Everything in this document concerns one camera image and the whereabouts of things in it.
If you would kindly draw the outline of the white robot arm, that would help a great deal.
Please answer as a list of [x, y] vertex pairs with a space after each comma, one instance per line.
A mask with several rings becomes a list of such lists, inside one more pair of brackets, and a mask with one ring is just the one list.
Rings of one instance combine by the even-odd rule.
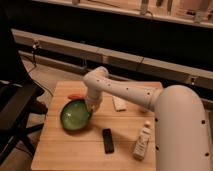
[[83, 77], [86, 105], [95, 111], [107, 92], [155, 113], [156, 171], [213, 171], [204, 105], [183, 85], [135, 87], [98, 67]]

